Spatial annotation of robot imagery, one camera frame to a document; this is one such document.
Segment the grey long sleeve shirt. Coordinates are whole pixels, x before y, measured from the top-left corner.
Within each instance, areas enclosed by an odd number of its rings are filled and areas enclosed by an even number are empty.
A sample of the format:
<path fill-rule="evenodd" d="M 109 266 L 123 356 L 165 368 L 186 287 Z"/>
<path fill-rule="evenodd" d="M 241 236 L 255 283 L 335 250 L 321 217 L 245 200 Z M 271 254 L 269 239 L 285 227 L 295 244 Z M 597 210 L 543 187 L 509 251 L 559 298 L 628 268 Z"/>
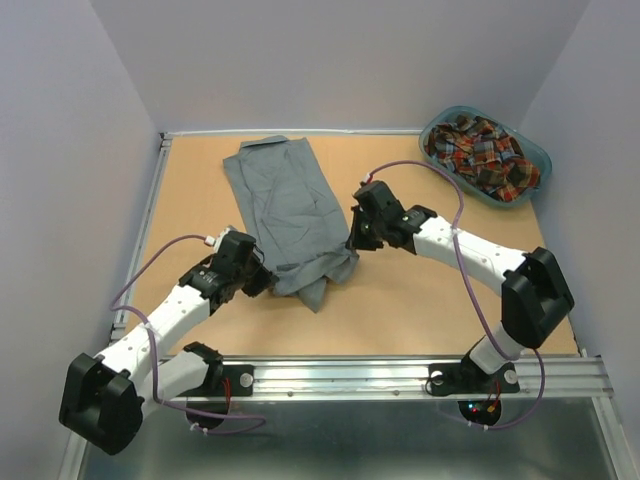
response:
<path fill-rule="evenodd" d="M 246 231 L 277 277 L 274 294 L 319 312 L 327 284 L 348 281 L 359 255 L 347 248 L 345 215 L 308 140 L 243 142 L 223 167 Z"/>

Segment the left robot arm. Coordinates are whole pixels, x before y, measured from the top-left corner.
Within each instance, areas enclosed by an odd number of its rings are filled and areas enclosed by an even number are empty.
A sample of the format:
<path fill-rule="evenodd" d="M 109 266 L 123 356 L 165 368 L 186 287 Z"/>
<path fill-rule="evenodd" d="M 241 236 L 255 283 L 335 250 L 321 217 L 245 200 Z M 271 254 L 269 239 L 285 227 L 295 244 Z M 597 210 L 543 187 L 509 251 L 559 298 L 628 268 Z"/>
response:
<path fill-rule="evenodd" d="M 211 254 L 183 274 L 150 315 L 112 302 L 111 310 L 137 316 L 138 325 L 68 367 L 58 420 L 109 455 L 124 450 L 159 407 L 184 412 L 191 429 L 209 434 L 231 418 L 233 394 L 252 392 L 251 372 L 227 371 L 222 355 L 200 342 L 165 357 L 237 292 L 256 297 L 275 280 L 252 236 L 227 228 L 201 240 Z"/>

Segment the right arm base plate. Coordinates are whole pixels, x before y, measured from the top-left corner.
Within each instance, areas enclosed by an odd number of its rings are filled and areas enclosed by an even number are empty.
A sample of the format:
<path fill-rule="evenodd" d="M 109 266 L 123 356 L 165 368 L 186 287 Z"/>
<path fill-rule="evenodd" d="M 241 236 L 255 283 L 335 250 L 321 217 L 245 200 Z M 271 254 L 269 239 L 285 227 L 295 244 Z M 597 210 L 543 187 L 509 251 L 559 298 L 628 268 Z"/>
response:
<path fill-rule="evenodd" d="M 520 391 L 515 365 L 508 362 L 496 372 L 487 374 L 471 360 L 430 364 L 427 385 L 429 394 L 436 397 L 462 395 L 465 398 L 488 395 L 499 387 L 501 393 Z"/>

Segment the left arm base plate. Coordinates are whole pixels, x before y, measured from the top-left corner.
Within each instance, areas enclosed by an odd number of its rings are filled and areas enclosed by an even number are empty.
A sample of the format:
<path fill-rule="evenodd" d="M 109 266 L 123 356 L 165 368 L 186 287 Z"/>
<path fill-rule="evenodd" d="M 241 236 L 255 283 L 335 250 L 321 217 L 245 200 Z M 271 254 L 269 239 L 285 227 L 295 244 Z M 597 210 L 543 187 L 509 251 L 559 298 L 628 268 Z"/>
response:
<path fill-rule="evenodd" d="M 191 397 L 250 397 L 253 395 L 254 366 L 221 364 L 210 366 L 202 381 L 183 393 Z"/>

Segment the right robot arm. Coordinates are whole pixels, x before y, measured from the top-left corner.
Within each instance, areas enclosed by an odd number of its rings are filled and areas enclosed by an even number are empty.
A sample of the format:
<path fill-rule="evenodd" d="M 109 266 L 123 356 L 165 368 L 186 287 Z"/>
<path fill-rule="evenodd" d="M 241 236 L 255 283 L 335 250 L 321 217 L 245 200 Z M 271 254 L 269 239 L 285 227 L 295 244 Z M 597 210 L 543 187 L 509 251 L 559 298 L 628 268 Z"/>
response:
<path fill-rule="evenodd" d="M 403 249 L 454 267 L 465 281 L 475 279 L 501 298 L 498 326 L 433 378 L 433 395 L 482 391 L 523 350 L 539 348 L 575 306 L 556 257 L 543 247 L 532 252 L 503 247 L 426 207 L 406 209 L 383 181 L 362 185 L 354 198 L 350 249 Z"/>

